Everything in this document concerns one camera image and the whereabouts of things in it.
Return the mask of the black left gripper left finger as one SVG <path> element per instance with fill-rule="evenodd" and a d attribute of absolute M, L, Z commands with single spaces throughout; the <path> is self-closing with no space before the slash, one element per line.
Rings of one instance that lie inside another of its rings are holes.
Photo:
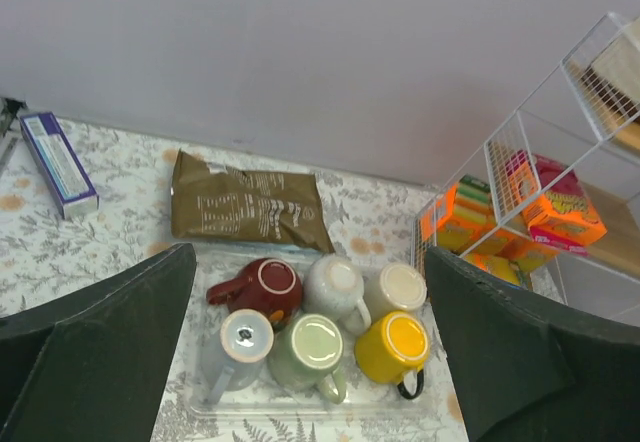
<path fill-rule="evenodd" d="M 147 441 L 196 273 L 180 243 L 1 320 L 4 441 Z"/>

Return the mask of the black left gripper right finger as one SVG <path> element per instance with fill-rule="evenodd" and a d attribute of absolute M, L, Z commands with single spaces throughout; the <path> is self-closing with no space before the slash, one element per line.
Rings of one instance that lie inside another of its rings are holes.
<path fill-rule="evenodd" d="M 472 441 L 636 441 L 639 330 L 439 247 L 426 285 Z"/>

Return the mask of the yellow mug black handle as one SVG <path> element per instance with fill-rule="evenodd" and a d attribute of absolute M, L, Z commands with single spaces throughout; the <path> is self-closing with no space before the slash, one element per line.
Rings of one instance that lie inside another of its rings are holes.
<path fill-rule="evenodd" d="M 431 349 L 422 323 L 404 311 L 392 311 L 375 322 L 354 346 L 356 363 L 377 384 L 393 384 L 405 400 L 424 389 L 424 364 Z"/>

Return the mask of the pale blue footed mug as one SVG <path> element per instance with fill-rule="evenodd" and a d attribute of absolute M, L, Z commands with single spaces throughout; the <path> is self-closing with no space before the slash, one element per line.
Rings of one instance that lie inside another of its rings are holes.
<path fill-rule="evenodd" d="M 214 405 L 225 392 L 249 387 L 258 378 L 274 338 L 271 323 L 260 312 L 230 313 L 202 348 L 200 368 L 208 384 L 205 401 Z"/>

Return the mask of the light green mug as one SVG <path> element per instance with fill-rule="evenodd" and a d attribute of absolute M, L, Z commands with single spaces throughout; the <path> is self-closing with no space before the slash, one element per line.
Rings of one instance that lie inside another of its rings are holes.
<path fill-rule="evenodd" d="M 320 314 L 303 314 L 276 336 L 267 366 L 280 386 L 297 392 L 315 388 L 332 404 L 341 404 L 347 395 L 343 354 L 337 325 Z"/>

